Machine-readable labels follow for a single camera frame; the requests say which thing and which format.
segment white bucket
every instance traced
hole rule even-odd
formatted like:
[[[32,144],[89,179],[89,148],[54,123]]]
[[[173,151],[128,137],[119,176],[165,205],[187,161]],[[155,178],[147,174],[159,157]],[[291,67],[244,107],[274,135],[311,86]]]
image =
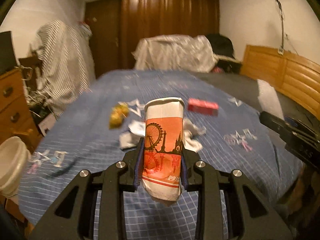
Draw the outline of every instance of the white bucket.
[[[17,136],[0,145],[0,193],[11,197],[18,192],[22,172],[30,158],[26,145]]]

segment paper cup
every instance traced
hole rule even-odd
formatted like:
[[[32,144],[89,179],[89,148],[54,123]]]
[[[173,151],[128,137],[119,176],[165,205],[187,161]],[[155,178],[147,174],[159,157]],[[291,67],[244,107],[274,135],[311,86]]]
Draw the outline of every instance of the paper cup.
[[[181,194],[183,109],[181,98],[155,99],[145,106],[142,185],[153,199],[166,204],[177,201]]]

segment blue bedsheet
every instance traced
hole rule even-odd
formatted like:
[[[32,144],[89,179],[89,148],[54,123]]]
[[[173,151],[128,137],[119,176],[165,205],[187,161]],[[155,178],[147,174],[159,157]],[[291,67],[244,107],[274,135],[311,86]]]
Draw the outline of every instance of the blue bedsheet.
[[[137,98],[145,104],[163,97],[181,97],[185,103],[188,98],[217,102],[220,107],[217,117],[184,112],[194,124],[207,128],[206,134],[197,138],[204,147],[200,157],[221,171],[242,170],[272,203],[298,176],[301,161],[272,145],[257,111],[250,106],[237,106],[229,100],[231,96],[186,72],[112,71],[68,107],[39,145],[36,156],[41,166],[33,166],[32,170],[30,162],[19,188],[22,214],[36,224],[80,170],[102,171],[123,158],[119,135],[128,130],[131,120],[143,119],[130,113],[120,129],[109,130],[110,111],[118,101],[130,102]],[[227,236],[223,198],[222,208]],[[165,207],[151,200],[140,186],[137,192],[124,194],[124,209],[128,239],[194,239],[196,192],[183,192],[175,205]]]

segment ferris wheel graphic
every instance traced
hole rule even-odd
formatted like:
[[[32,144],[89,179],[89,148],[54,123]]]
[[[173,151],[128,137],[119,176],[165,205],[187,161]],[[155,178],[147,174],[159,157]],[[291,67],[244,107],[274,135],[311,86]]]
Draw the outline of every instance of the ferris wheel graphic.
[[[162,128],[157,123],[149,123],[146,126],[146,138],[144,148],[150,152],[154,150],[155,146],[160,142],[163,136]]]

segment metal screw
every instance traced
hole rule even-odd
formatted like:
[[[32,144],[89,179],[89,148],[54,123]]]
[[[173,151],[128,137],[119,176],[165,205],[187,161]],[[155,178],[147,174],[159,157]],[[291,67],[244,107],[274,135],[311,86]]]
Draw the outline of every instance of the metal screw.
[[[125,162],[117,162],[116,167],[117,168],[123,168],[125,166]]]
[[[197,161],[196,162],[196,166],[199,167],[199,168],[203,168],[205,166],[205,162],[203,161]]]
[[[242,172],[240,170],[234,170],[232,174],[236,177],[240,177],[242,175]]]
[[[86,177],[89,175],[89,171],[88,170],[82,170],[80,171],[80,177]]]

